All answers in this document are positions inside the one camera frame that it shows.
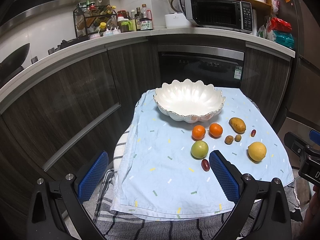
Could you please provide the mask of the person's hand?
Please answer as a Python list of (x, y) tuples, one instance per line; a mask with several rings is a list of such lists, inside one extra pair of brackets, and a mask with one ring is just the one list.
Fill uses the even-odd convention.
[(319, 187), (314, 185), (313, 191), (315, 194), (301, 224), (299, 239), (319, 239)]

